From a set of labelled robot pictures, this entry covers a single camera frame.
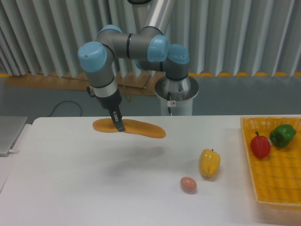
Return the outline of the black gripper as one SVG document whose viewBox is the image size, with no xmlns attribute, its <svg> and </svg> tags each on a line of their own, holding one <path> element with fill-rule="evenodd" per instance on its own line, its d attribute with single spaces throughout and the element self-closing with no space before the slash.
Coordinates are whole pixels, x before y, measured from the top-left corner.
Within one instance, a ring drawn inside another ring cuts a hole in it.
<svg viewBox="0 0 301 226">
<path fill-rule="evenodd" d="M 119 132 L 125 131 L 125 127 L 122 120 L 122 114 L 119 109 L 119 104 L 122 101 L 119 89 L 117 89 L 112 95 L 107 97 L 96 97 L 100 105 L 109 110 L 110 117 L 113 121 L 114 126 Z"/>
</svg>

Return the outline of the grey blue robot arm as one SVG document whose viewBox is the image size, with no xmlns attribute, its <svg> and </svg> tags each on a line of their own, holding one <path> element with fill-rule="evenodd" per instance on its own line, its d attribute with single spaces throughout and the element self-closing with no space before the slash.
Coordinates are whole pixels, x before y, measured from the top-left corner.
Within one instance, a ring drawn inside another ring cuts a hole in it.
<svg viewBox="0 0 301 226">
<path fill-rule="evenodd" d="M 125 131 L 125 121 L 119 108 L 120 91 L 111 68 L 116 59 L 131 59 L 139 69 L 165 73 L 155 84 L 164 115 L 191 115 L 193 98 L 198 93 L 198 85 L 189 78 L 188 50 L 180 44 L 170 44 L 165 35 L 174 1 L 132 1 L 133 6 L 147 4 L 150 10 L 139 33 L 124 33 L 109 24 L 94 41 L 78 50 L 80 65 L 90 83 L 87 90 L 109 111 L 110 122 L 119 132 Z"/>
</svg>

